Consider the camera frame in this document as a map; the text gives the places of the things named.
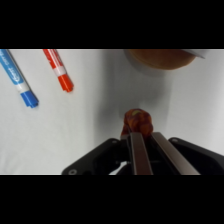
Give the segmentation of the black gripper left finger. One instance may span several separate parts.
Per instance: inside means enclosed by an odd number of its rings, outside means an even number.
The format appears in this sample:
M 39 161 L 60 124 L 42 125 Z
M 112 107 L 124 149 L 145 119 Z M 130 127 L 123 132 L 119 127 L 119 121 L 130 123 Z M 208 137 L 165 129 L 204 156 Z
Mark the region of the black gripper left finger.
M 135 175 L 152 175 L 153 171 L 141 133 L 131 133 L 131 152 Z

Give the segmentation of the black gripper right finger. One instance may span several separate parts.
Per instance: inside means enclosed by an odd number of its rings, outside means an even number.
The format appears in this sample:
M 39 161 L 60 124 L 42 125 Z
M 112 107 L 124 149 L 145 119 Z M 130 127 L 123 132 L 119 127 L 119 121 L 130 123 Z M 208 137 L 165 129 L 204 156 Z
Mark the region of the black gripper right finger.
M 199 172 L 161 133 L 153 133 L 152 138 L 181 175 L 199 175 Z

